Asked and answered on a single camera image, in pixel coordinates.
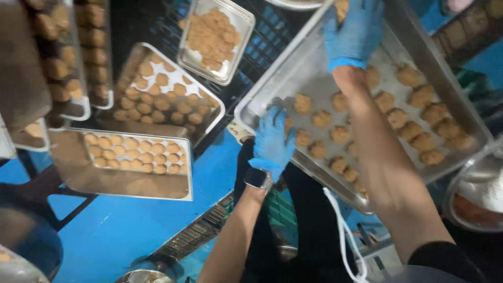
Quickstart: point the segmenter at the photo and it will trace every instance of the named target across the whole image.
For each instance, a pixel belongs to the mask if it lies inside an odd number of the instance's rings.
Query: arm
[[[218,235],[197,282],[240,281],[251,235],[265,196],[263,190],[246,186],[236,208]]]

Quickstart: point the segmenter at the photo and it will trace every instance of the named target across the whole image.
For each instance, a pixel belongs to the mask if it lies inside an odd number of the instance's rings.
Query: blue nitrile glove
[[[274,106],[260,119],[253,150],[255,158],[248,161],[252,167],[270,172],[275,183],[295,150],[294,128],[288,131],[285,141],[285,117],[285,110]]]
[[[383,0],[351,0],[341,27],[337,11],[330,7],[325,15],[325,39],[328,72],[338,66],[352,65],[365,69],[370,55],[382,37]]]

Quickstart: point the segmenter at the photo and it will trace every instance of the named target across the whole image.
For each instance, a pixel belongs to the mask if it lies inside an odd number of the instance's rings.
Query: metal container
[[[187,35],[190,29],[189,16],[193,14],[206,14],[214,7],[219,8],[222,13],[229,17],[230,23],[236,27],[236,31],[242,38],[241,44],[236,46],[233,50],[234,57],[232,60],[230,62],[224,61],[220,71],[210,71],[200,67],[199,62],[201,61],[201,54],[198,51],[190,50],[187,45]],[[255,16],[230,0],[194,0],[190,6],[188,15],[184,32],[182,34],[182,38],[180,39],[180,46],[177,55],[178,64],[204,78],[209,79],[210,81],[222,86],[227,86],[230,84],[230,81],[236,72],[237,66],[241,61],[241,57],[246,49],[246,45],[248,44],[248,40],[252,35],[252,31],[255,26]]]
[[[264,115],[266,109],[272,104],[282,104],[287,109],[292,109],[291,98],[297,92],[304,92],[315,97],[316,107],[333,112],[331,109],[331,94],[338,88],[333,81],[331,74],[326,71],[326,56],[323,44],[323,22],[322,16],[333,2],[327,1],[314,13],[304,28],[294,38],[290,45],[280,55],[280,57],[267,70],[262,78],[254,85],[246,97],[235,109],[235,117],[250,132],[255,132],[258,120]],[[451,115],[458,123],[476,140],[469,149],[450,152],[445,161],[436,166],[424,167],[417,161],[418,153],[410,145],[400,141],[405,150],[420,167],[421,175],[425,183],[434,181],[441,176],[462,166],[472,155],[478,152],[492,136],[470,105],[468,99],[462,95],[461,88],[456,78],[450,71],[449,66],[442,59],[430,37],[423,30],[415,14],[406,6],[403,1],[389,0],[386,2],[385,24],[383,26],[384,36],[380,47],[371,58],[371,64],[375,64],[379,69],[381,65],[397,65],[397,62],[407,62],[415,65],[426,77],[426,80],[434,87],[440,100],[449,108]],[[386,73],[393,72],[390,67],[383,67]],[[383,80],[373,93],[379,90],[387,90],[392,93],[396,100],[396,107],[406,110],[412,119],[417,119],[420,109],[413,109],[406,105],[406,97],[411,91],[410,88],[397,86],[392,83],[387,74],[381,72]],[[290,111],[294,124],[297,122],[294,111]],[[348,114],[333,113],[332,124],[346,125]],[[424,129],[430,129],[429,125],[423,123]],[[328,130],[317,130],[312,125],[304,124],[306,130],[315,135],[313,140],[321,138],[328,139]],[[439,147],[442,140],[433,135]],[[335,145],[332,141],[325,142],[327,147],[327,157],[343,156],[353,168],[358,168],[357,160],[349,156],[344,146]],[[352,184],[347,182],[341,175],[330,170],[327,161],[314,160],[305,148],[298,148],[292,158],[297,166],[306,173],[330,188],[335,194],[346,201],[355,209],[365,214],[373,213],[369,202],[352,188]]]
[[[105,134],[133,135],[139,138],[178,139],[190,145],[183,127],[98,120]],[[187,147],[187,175],[156,175],[123,170],[104,170],[94,166],[83,140],[86,129],[50,131],[51,154],[61,179],[69,188],[85,193],[192,201],[191,148]]]

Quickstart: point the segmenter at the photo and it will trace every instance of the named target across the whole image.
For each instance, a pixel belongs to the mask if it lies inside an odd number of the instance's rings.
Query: raw cookie dough
[[[425,107],[431,103],[435,90],[432,85],[422,85],[410,94],[408,104],[414,107]]]
[[[334,126],[330,130],[330,137],[336,143],[345,143],[349,140],[349,129],[344,126]]]
[[[155,174],[164,174],[166,173],[167,167],[164,164],[156,165],[154,169]]]
[[[420,152],[427,152],[435,149],[435,140],[429,133],[423,132],[414,138],[410,145]]]
[[[404,86],[417,87],[423,80],[423,75],[410,65],[404,64],[396,73],[396,79]]]
[[[320,129],[324,129],[332,122],[332,114],[323,109],[316,110],[311,116],[311,123]]]
[[[407,123],[408,114],[400,108],[391,109],[388,113],[388,122],[392,129],[400,129]]]
[[[428,105],[421,113],[421,119],[430,125],[435,125],[442,121],[447,115],[447,106],[443,103],[433,103]]]
[[[103,150],[99,146],[90,146],[89,152],[94,157],[101,157],[103,155]]]
[[[326,148],[322,140],[317,140],[313,142],[310,146],[308,146],[307,149],[309,155],[311,155],[314,159],[320,159],[325,157]]]
[[[342,174],[347,166],[348,162],[344,159],[344,157],[335,157],[330,165],[330,169],[334,172]]]
[[[420,159],[426,165],[436,165],[441,163],[445,159],[445,156],[436,150],[432,150],[421,153]]]
[[[332,95],[332,107],[335,112],[343,112],[348,109],[348,102],[341,91]]]
[[[160,87],[167,86],[169,81],[170,80],[166,74],[157,74],[157,77],[155,77],[155,83]]]
[[[311,111],[311,98],[299,93],[295,94],[293,107],[300,115],[305,115]]]
[[[395,107],[395,98],[389,92],[382,91],[375,98],[375,103],[382,113],[386,113]]]

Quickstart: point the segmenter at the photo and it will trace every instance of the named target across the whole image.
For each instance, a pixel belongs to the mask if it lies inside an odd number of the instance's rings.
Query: white cable
[[[332,193],[329,191],[327,188],[323,188],[323,192],[325,193],[326,197],[328,198],[328,201],[333,207],[333,210],[335,210],[336,215],[337,215],[337,227],[339,230],[339,242],[341,245],[341,255],[343,257],[343,263],[344,267],[346,268],[346,272],[348,273],[349,277],[353,279],[357,283],[369,283],[367,281],[367,264],[365,263],[365,260],[362,257],[362,254],[358,250],[358,247],[356,246],[355,243],[355,238],[353,237],[353,233],[351,233],[351,230],[349,229],[348,224],[346,221],[344,221],[344,218],[341,214],[341,210],[339,209],[339,204],[337,203],[336,198],[332,195]],[[353,252],[356,253],[358,258],[360,259],[360,262],[362,264],[362,274],[357,274],[356,276],[353,274],[351,269],[349,268],[348,264],[348,259],[346,258],[346,239],[345,239],[345,231],[348,232],[349,235],[349,240],[351,242],[350,246],[353,246],[352,250]]]

